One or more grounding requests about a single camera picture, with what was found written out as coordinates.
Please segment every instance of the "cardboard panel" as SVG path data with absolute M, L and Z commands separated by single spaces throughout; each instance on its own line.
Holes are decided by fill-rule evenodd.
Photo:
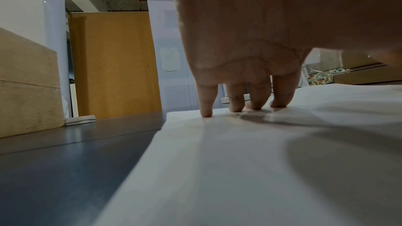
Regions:
M 352 69 L 378 64 L 379 62 L 360 51 L 343 51 L 342 63 L 344 69 Z
M 148 12 L 74 13 L 69 26 L 80 116 L 161 110 Z
M 335 74 L 333 78 L 334 83 L 347 85 L 390 82 L 402 80 L 402 70 L 389 66 L 380 66 Z
M 0 81 L 0 138 L 64 125 L 59 88 Z
M 60 88 L 57 54 L 0 28 L 0 80 Z

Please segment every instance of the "white sheet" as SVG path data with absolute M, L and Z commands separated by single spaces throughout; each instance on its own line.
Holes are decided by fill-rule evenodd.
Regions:
M 168 113 L 96 225 L 402 225 L 401 127 L 402 86 Z

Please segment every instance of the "skin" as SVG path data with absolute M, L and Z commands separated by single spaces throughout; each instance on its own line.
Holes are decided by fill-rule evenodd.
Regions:
M 402 66 L 402 0 L 175 0 L 201 115 L 218 84 L 232 112 L 286 107 L 312 48 L 365 51 Z M 250 88 L 245 105 L 244 85 Z

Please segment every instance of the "white cable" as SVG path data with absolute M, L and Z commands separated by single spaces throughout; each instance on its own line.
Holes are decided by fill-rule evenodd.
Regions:
M 312 68 L 310 68 L 310 67 L 307 67 L 307 66 L 304 66 L 304 65 L 303 65 L 302 67 L 307 68 L 307 69 L 310 69 L 310 70 L 312 70 L 313 72 L 328 73 L 328 74 L 338 74 L 338 73 L 348 72 L 348 71 L 342 71 L 342 72 L 323 72 L 323 71 L 314 70 L 314 69 L 312 69 Z

